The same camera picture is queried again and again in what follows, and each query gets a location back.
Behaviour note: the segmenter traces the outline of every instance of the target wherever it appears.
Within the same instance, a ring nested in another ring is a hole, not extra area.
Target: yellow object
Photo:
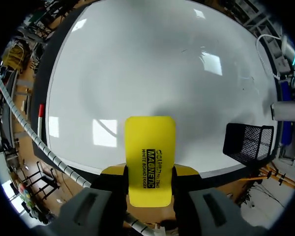
[[[23,62],[25,58],[25,52],[23,47],[15,44],[5,53],[2,57],[2,62],[4,66],[10,66],[14,70],[21,71],[23,67]]]
[[[124,167],[125,164],[109,166],[104,169],[101,174],[122,176],[124,172]]]
[[[125,123],[129,200],[134,207],[165,207],[172,199],[175,121],[130,117]]]
[[[199,172],[197,172],[196,170],[188,166],[175,164],[175,168],[176,168],[177,176],[193,176],[193,175],[199,174]]]

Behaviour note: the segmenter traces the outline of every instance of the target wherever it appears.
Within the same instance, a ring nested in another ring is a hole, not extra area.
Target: white cable
[[[35,132],[30,127],[30,124],[24,119],[22,114],[16,108],[12,98],[10,97],[8,91],[6,90],[1,78],[0,78],[0,90],[5,98],[6,103],[11,109],[13,115],[18,120],[20,125],[24,128],[30,138],[37,144],[37,146],[45,153],[45,155],[56,165],[58,166],[66,175],[72,178],[75,182],[81,185],[84,188],[89,188],[91,183],[85,180],[82,176],[72,170],[69,166],[67,166],[64,162],[62,162],[45,144],[44,142],[35,134]],[[127,222],[130,226],[133,227],[139,233],[142,233],[144,236],[154,236],[154,230],[146,227],[145,224],[136,219],[129,212],[126,213],[125,222]]]
[[[133,229],[141,233],[143,236],[153,236],[154,230],[138,221],[133,215],[129,212],[126,214],[125,222],[127,222]]]
[[[261,34],[261,35],[257,38],[257,40],[256,40],[256,49],[257,49],[258,56],[259,56],[259,58],[260,58],[260,60],[261,60],[261,62],[262,62],[262,65],[264,66],[265,69],[267,69],[267,70],[271,73],[271,75],[272,75],[275,79],[280,80],[280,77],[279,77],[278,75],[275,75],[275,74],[273,73],[272,69],[270,69],[270,68],[268,67],[268,65],[265,63],[265,61],[262,59],[262,57],[261,57],[261,55],[260,55],[259,47],[258,47],[259,44],[258,44],[258,43],[259,43],[259,41],[260,41],[260,39],[261,39],[262,37],[271,37],[271,38],[280,39],[280,40],[281,40],[281,38],[279,38],[279,37],[275,37],[275,36],[270,35],[270,34]]]

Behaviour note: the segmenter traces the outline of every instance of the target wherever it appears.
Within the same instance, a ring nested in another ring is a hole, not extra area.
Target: black mesh basket
[[[246,166],[264,162],[270,158],[273,131],[273,126],[229,123],[223,153]]]

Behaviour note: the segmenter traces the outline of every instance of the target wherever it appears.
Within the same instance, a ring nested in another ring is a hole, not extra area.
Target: red marker
[[[39,105],[39,112],[38,112],[38,124],[37,124],[37,136],[41,139],[41,129],[43,123],[43,115],[44,115],[45,105]]]

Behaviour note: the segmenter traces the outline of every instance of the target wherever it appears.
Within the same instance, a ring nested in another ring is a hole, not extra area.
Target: yellow eraser
[[[129,200],[134,207],[165,207],[172,199],[175,121],[130,117],[125,123]]]

